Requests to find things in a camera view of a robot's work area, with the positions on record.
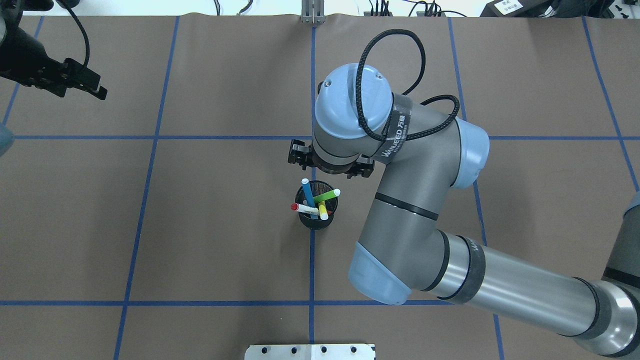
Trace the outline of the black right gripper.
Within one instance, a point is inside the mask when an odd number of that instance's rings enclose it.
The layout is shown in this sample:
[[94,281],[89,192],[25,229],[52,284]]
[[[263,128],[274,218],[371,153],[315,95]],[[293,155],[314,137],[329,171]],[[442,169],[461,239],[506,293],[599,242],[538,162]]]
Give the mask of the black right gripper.
[[326,174],[345,174],[348,179],[361,176],[369,178],[375,170],[375,160],[362,154],[355,158],[340,158],[338,164],[325,161],[313,144],[293,139],[290,143],[287,162],[298,164],[303,170],[307,167],[316,168]]

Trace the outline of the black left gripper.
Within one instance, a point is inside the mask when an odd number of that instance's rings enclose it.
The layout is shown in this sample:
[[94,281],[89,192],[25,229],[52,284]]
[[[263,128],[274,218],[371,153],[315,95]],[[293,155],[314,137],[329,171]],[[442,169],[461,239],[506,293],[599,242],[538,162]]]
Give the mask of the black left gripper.
[[101,76],[72,58],[60,63],[48,57],[44,46],[20,27],[6,27],[0,48],[1,77],[25,87],[36,87],[64,98],[78,89],[104,101],[108,90]]

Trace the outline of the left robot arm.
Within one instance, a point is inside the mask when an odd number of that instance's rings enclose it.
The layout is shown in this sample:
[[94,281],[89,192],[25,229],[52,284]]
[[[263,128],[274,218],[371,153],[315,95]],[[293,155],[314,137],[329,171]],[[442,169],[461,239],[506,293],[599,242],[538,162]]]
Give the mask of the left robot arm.
[[47,12],[54,0],[3,0],[1,4],[0,75],[24,87],[34,87],[64,98],[67,89],[78,89],[104,101],[108,94],[101,86],[101,76],[89,68],[90,43],[85,27],[73,11],[79,2],[58,0],[80,30],[84,42],[84,59],[59,62],[50,58],[38,39],[27,34],[20,22],[25,11]]

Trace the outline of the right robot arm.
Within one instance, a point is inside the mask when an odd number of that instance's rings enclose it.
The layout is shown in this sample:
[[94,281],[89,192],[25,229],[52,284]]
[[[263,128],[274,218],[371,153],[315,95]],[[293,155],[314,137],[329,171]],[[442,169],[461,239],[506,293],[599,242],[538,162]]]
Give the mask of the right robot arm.
[[385,305],[431,292],[571,338],[590,353],[639,358],[639,195],[622,215],[601,280],[540,268],[437,227],[450,189],[477,180],[489,135],[477,125],[394,93],[372,66],[344,64],[318,85],[310,146],[293,141],[288,162],[328,174],[384,173],[348,278]]

